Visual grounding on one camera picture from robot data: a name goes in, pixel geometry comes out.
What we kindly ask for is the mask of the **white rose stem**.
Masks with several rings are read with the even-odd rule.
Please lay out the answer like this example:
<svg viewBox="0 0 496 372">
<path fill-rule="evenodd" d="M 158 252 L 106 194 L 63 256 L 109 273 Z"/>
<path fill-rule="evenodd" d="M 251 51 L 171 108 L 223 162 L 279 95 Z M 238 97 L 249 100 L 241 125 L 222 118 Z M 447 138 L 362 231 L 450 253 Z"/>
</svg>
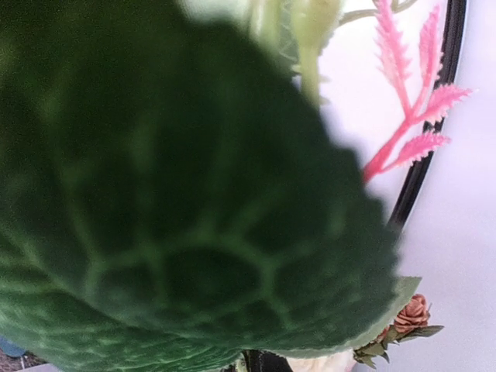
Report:
<svg viewBox="0 0 496 372">
<path fill-rule="evenodd" d="M 356 365 L 352 350 L 311 359 L 286 358 L 294 372 L 349 372 Z"/>
</svg>

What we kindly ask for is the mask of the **pink rose stem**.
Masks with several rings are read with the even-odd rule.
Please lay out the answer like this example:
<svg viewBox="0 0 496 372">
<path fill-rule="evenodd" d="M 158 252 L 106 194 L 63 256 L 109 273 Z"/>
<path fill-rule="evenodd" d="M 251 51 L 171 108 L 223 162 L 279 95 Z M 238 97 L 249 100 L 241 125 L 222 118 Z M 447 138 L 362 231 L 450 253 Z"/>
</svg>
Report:
<svg viewBox="0 0 496 372">
<path fill-rule="evenodd" d="M 220 371 L 359 349 L 416 294 L 366 184 L 447 139 L 443 18 L 409 2 L 3 1 L 1 334 L 63 371 Z M 376 19 L 404 118 L 370 162 L 326 130 L 319 57 Z"/>
</svg>

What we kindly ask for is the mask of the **rust brown rose stem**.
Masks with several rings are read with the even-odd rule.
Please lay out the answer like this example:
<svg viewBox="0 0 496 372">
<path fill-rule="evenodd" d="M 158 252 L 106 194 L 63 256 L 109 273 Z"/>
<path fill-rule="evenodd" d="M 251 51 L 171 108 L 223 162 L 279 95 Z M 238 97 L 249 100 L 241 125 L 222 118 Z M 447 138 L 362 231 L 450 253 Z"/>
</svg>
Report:
<svg viewBox="0 0 496 372">
<path fill-rule="evenodd" d="M 429 338 L 441 332 L 443 325 L 430 325 L 430 306 L 423 294 L 415 294 L 408 304 L 394 317 L 392 323 L 367 345 L 353 351 L 353 359 L 373 370 L 375 359 L 380 357 L 390 363 L 390 345 L 399 345 L 417 338 Z"/>
</svg>

